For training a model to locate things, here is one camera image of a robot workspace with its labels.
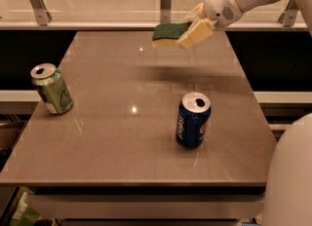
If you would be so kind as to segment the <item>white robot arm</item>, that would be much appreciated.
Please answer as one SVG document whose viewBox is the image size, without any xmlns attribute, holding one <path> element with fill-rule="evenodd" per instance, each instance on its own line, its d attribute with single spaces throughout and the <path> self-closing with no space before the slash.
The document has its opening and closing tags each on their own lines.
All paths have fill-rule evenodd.
<svg viewBox="0 0 312 226">
<path fill-rule="evenodd" d="M 205 0 L 183 20 L 191 26 L 177 40 L 190 48 L 255 7 L 280 0 Z M 308 26 L 312 0 L 294 0 Z M 278 141 L 271 160 L 261 226 L 312 226 L 312 114 L 290 125 Z"/>
</svg>

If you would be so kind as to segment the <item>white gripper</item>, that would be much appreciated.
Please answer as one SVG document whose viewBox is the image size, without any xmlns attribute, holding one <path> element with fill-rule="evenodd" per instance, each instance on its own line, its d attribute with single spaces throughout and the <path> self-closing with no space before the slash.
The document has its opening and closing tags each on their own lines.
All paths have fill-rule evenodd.
<svg viewBox="0 0 312 226">
<path fill-rule="evenodd" d="M 236 0 L 205 0 L 205 4 L 198 4 L 184 17 L 184 22 L 192 23 L 175 44 L 183 49 L 193 47 L 213 34 L 215 21 L 218 27 L 227 27 L 242 16 Z"/>
</svg>

